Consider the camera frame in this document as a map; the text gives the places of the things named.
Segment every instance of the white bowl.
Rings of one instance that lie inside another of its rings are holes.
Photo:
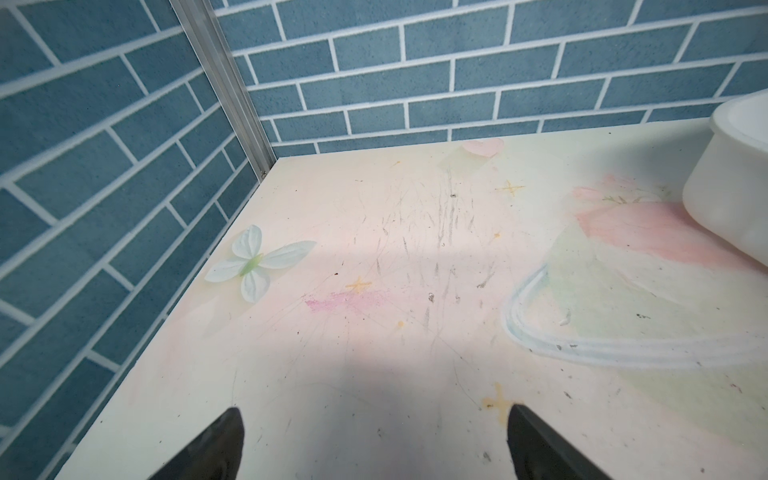
[[[701,225],[768,265],[768,89],[719,106],[714,136],[683,189]]]

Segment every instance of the pink painted area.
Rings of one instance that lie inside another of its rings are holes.
[[[368,292],[355,293],[354,291],[331,293],[323,300],[308,299],[304,303],[312,310],[317,312],[333,312],[335,310],[352,307],[357,310],[364,310],[371,306],[380,306],[387,301],[388,294],[383,290],[371,290]]]
[[[749,257],[692,219],[683,204],[626,204],[576,217],[588,237],[616,247],[681,263],[756,268]]]

